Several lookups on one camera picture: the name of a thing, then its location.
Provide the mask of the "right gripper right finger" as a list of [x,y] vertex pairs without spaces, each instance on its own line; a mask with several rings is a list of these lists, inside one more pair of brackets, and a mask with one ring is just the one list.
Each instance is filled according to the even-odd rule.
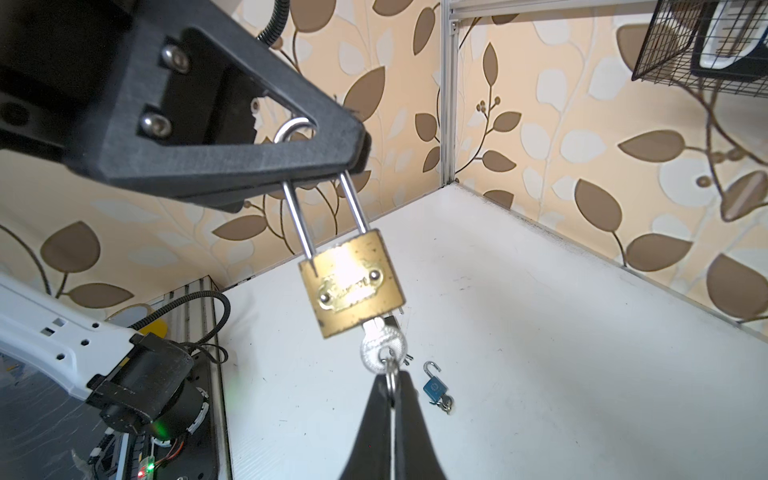
[[394,394],[394,478],[440,479],[440,466],[410,374],[400,370]]

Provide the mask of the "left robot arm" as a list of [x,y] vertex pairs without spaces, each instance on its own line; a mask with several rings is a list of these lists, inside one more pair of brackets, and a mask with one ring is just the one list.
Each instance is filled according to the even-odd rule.
[[[310,33],[332,1],[279,1],[257,37],[206,1],[5,1],[1,145],[84,178],[238,213],[256,195],[363,167],[360,121],[273,56],[286,24]],[[53,226],[30,259],[32,288],[1,278],[1,350],[106,423],[182,434],[203,400],[188,351],[97,322],[68,279],[101,255],[86,223]]]

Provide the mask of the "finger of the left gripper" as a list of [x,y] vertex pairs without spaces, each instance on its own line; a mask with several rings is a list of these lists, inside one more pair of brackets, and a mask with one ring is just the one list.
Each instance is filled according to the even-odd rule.
[[1,145],[235,213],[361,172],[371,137],[210,1],[5,1]]

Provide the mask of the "silver key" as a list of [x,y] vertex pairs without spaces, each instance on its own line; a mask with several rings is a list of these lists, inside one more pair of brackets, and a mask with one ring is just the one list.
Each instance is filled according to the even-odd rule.
[[362,323],[364,336],[360,346],[363,365],[371,373],[384,377],[389,405],[396,404],[399,372],[413,357],[396,317],[392,314],[378,316]]

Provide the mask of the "brass padlock long shackle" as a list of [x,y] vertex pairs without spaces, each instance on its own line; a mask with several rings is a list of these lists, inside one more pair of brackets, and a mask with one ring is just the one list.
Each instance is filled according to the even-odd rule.
[[369,226],[351,175],[343,172],[344,192],[358,235],[318,252],[290,181],[282,184],[305,259],[301,277],[325,338],[361,326],[367,342],[404,341],[402,331],[386,319],[405,304],[399,280],[380,231]]

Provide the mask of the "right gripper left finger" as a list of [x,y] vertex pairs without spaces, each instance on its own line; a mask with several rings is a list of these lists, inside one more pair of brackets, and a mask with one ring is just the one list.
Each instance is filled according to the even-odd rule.
[[352,451],[340,479],[391,477],[392,404],[384,375],[375,377]]

